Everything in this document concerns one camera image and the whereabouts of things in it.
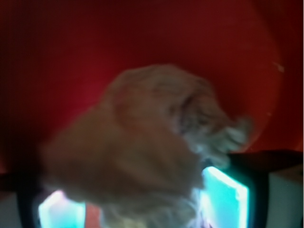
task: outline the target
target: red plastic surface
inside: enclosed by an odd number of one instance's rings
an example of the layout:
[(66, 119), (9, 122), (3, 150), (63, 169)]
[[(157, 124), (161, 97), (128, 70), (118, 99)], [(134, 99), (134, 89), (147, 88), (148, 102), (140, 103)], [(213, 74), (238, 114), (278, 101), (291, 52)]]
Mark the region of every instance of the red plastic surface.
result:
[(209, 79), (230, 116), (254, 118), (250, 151), (301, 149), (303, 3), (295, 2), (3, 1), (1, 134), (38, 143), (121, 71), (174, 63)]

